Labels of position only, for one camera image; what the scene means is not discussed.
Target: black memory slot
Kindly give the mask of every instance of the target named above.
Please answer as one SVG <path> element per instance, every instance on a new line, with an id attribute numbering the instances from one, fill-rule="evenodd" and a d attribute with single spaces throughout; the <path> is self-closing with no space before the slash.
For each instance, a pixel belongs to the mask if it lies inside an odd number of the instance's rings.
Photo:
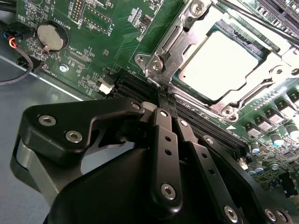
<path id="1" fill-rule="evenodd" d="M 121 71 L 121 78 L 115 83 L 115 88 L 109 95 L 110 98 L 131 97 L 140 103 L 147 101 L 158 104 L 157 89 L 124 71 Z M 176 103 L 178 116 L 188 122 L 197 138 L 203 135 L 210 135 L 215 138 L 228 152 L 235 152 L 237 158 L 245 156 L 248 152 L 248 145 L 223 129 L 216 126 L 195 112 Z"/>

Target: chip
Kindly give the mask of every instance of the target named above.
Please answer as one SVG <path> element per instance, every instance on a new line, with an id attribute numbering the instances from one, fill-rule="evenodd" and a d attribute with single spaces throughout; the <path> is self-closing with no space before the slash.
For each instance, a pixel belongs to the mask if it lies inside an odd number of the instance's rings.
<path id="1" fill-rule="evenodd" d="M 292 157 L 293 155 L 294 155 L 293 153 L 291 153 L 291 152 L 287 152 L 287 153 L 284 154 L 284 157 L 290 158 L 290 157 Z"/>

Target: metal plate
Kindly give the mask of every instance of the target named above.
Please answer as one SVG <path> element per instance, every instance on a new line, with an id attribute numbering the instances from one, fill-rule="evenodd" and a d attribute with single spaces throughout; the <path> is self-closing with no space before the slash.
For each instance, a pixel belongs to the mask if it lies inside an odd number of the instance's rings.
<path id="1" fill-rule="evenodd" d="M 258 60 L 243 47 L 216 31 L 183 69 L 179 79 L 207 98 L 218 100 L 228 91 L 245 85 L 246 76 L 257 64 Z"/>

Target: capacitor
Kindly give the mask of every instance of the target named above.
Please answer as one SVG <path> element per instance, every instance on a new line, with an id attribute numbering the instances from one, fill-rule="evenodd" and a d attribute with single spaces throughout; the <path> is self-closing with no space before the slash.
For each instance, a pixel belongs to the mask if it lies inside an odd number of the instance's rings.
<path id="1" fill-rule="evenodd" d="M 258 147 L 258 143 L 256 141 L 252 142 L 250 144 L 250 146 L 251 146 L 251 151 L 252 151 L 253 154 L 258 154 L 260 152 L 260 149 Z"/>
<path id="2" fill-rule="evenodd" d="M 279 169 L 279 165 L 278 165 L 278 164 L 273 164 L 273 165 L 271 166 L 271 169 L 272 169 L 272 170 L 278 170 L 278 169 Z"/>
<path id="3" fill-rule="evenodd" d="M 274 183 L 275 183 L 275 187 L 280 187 L 281 186 L 279 179 L 274 180 Z"/>
<path id="4" fill-rule="evenodd" d="M 247 173 L 248 173 L 250 176 L 255 175 L 256 172 L 254 171 L 254 167 L 253 167 L 253 166 L 248 166 Z"/>
<path id="5" fill-rule="evenodd" d="M 270 138 L 274 146 L 281 146 L 284 143 L 279 133 L 271 134 Z"/>
<path id="6" fill-rule="evenodd" d="M 270 189 L 274 189 L 274 188 L 275 188 L 275 183 L 274 183 L 273 181 L 270 181 L 270 182 L 268 183 L 268 188 L 270 188 Z"/>
<path id="7" fill-rule="evenodd" d="M 285 128 L 291 138 L 299 138 L 299 129 L 295 124 L 289 124 Z"/>
<path id="8" fill-rule="evenodd" d="M 255 164 L 255 172 L 261 173 L 263 172 L 263 163 L 261 161 L 257 161 Z"/>

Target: screw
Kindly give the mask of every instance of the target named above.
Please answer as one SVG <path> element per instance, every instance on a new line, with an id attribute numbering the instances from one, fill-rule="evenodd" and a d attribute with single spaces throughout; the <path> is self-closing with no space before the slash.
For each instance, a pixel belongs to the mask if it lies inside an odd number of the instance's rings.
<path id="1" fill-rule="evenodd" d="M 176 191 L 171 185 L 167 183 L 162 184 L 161 193 L 168 200 L 174 200 L 176 197 Z"/>
<path id="2" fill-rule="evenodd" d="M 277 71 L 276 71 L 276 74 L 281 74 L 283 71 L 282 71 L 282 69 L 278 69 Z"/>
<path id="3" fill-rule="evenodd" d="M 184 120 L 181 120 L 181 124 L 184 125 L 185 127 L 188 127 L 188 123 L 185 122 Z"/>
<path id="4" fill-rule="evenodd" d="M 292 76 L 299 75 L 299 69 L 294 69 L 294 70 L 291 72 L 291 75 L 292 75 Z"/>
<path id="5" fill-rule="evenodd" d="M 162 66 L 163 66 L 163 64 L 162 64 L 160 61 L 154 61 L 154 62 L 153 62 L 153 69 L 154 69 L 155 71 L 160 71 L 160 70 L 162 70 Z"/>
<path id="6" fill-rule="evenodd" d="M 276 222 L 276 217 L 273 212 L 271 212 L 269 209 L 265 209 L 265 213 L 271 221 Z"/>
<path id="7" fill-rule="evenodd" d="M 56 124 L 56 119 L 50 115 L 43 115 L 38 118 L 39 123 L 44 126 L 54 126 Z"/>
<path id="8" fill-rule="evenodd" d="M 79 143 L 83 139 L 82 135 L 76 131 L 68 131 L 65 134 L 65 137 L 68 141 L 70 141 L 72 143 Z"/>
<path id="9" fill-rule="evenodd" d="M 140 106 L 138 104 L 136 104 L 136 103 L 133 103 L 133 102 L 132 102 L 132 107 L 134 107 L 137 110 L 140 109 Z"/>
<path id="10" fill-rule="evenodd" d="M 234 109 L 230 106 L 224 107 L 221 111 L 221 114 L 226 117 L 233 113 L 234 113 Z"/>
<path id="11" fill-rule="evenodd" d="M 238 216 L 237 216 L 236 212 L 231 207 L 229 207 L 228 205 L 225 206 L 224 212 L 230 221 L 232 221 L 233 223 L 238 222 Z"/>
<path id="12" fill-rule="evenodd" d="M 196 1 L 191 5 L 191 14 L 195 17 L 200 17 L 204 13 L 205 5 L 201 1 Z"/>
<path id="13" fill-rule="evenodd" d="M 143 63 L 144 63 L 144 57 L 139 56 L 139 57 L 137 58 L 137 62 L 140 63 L 140 64 L 143 64 Z"/>
<path id="14" fill-rule="evenodd" d="M 167 116 L 168 116 L 167 113 L 164 112 L 164 111 L 160 111 L 160 114 L 161 114 L 162 116 L 164 116 L 164 117 L 167 117 Z"/>
<path id="15" fill-rule="evenodd" d="M 206 139 L 206 141 L 210 144 L 210 145 L 213 145 L 214 142 L 211 140 L 211 139 Z"/>
<path id="16" fill-rule="evenodd" d="M 68 72 L 70 70 L 70 68 L 66 65 L 66 64 L 60 64 L 59 65 L 59 70 L 62 72 Z"/>
<path id="17" fill-rule="evenodd" d="M 279 217 L 281 217 L 282 220 L 284 220 L 285 222 L 288 221 L 285 215 L 281 211 L 276 210 L 276 213 L 279 215 Z"/>

